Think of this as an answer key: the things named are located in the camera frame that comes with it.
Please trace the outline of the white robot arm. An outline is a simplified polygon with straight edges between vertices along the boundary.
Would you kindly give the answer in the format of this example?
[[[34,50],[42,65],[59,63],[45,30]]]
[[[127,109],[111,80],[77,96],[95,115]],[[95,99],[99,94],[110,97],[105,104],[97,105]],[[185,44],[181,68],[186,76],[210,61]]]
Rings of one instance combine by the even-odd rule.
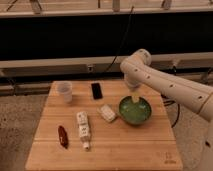
[[[145,49],[125,58],[120,69],[130,90],[141,83],[182,104],[208,123],[197,171],[213,171],[213,87],[167,74],[150,67],[151,54]]]

